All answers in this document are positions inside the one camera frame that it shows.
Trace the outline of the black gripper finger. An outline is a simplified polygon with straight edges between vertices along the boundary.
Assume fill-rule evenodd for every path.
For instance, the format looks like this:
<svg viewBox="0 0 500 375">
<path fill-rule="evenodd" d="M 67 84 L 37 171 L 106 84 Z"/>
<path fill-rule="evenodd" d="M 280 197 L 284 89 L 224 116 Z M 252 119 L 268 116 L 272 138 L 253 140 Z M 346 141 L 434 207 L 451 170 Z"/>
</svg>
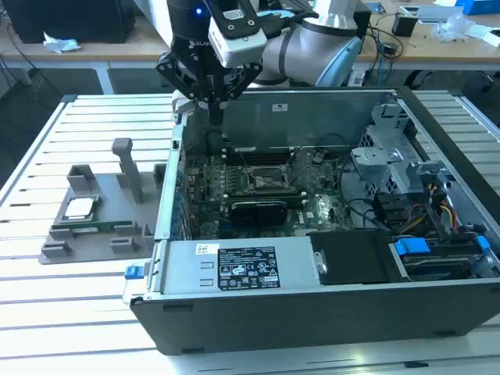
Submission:
<svg viewBox="0 0 500 375">
<path fill-rule="evenodd" d="M 229 101 L 237 99 L 262 72 L 260 63 L 246 63 L 234 68 L 222 68 L 216 75 L 216 125 L 223 122 L 223 112 Z"/>
<path fill-rule="evenodd" d="M 208 113 L 209 123 L 216 124 L 216 103 L 209 76 L 214 73 L 216 56 L 213 52 L 166 52 L 156 70 L 181 94 L 195 100 Z"/>
</svg>

